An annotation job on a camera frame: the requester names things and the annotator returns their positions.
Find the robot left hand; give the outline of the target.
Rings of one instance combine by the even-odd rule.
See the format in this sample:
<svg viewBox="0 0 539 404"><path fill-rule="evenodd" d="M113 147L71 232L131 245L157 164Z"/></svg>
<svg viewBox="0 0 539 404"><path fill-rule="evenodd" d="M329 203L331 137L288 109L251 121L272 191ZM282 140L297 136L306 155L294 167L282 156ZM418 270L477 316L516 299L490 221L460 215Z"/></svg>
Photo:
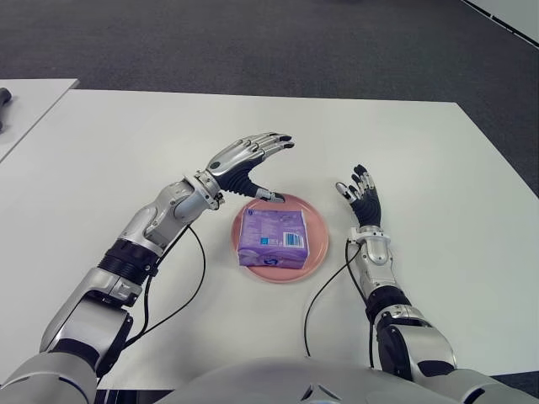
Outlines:
<svg viewBox="0 0 539 404"><path fill-rule="evenodd" d="M247 136L218 152L207 164L206 171L223 191L271 203L284 203L282 194L254 183L250 172L270 156L294 146L292 137L268 132Z"/></svg>

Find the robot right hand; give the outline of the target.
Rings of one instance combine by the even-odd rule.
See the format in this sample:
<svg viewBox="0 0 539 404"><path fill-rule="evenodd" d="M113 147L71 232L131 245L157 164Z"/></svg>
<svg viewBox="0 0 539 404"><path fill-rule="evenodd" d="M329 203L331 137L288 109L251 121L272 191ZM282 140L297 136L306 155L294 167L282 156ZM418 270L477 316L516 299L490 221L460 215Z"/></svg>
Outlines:
<svg viewBox="0 0 539 404"><path fill-rule="evenodd" d="M381 226L382 208L376 185L365 167L358 164L351 174L353 184L335 184L337 191L349 203L361 226Z"/></svg>

